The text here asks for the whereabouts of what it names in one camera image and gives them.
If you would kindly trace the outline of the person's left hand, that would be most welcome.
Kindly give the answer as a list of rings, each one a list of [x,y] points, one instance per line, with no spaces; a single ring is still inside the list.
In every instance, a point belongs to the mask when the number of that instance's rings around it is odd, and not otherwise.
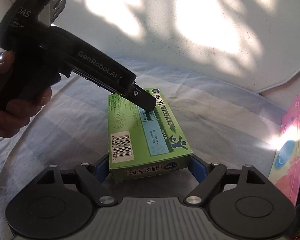
[[[8,72],[13,63],[13,52],[5,51],[0,53],[0,75]],[[11,100],[7,104],[5,111],[0,111],[0,137],[11,138],[16,135],[50,101],[51,96],[52,89],[47,87],[31,100]]]

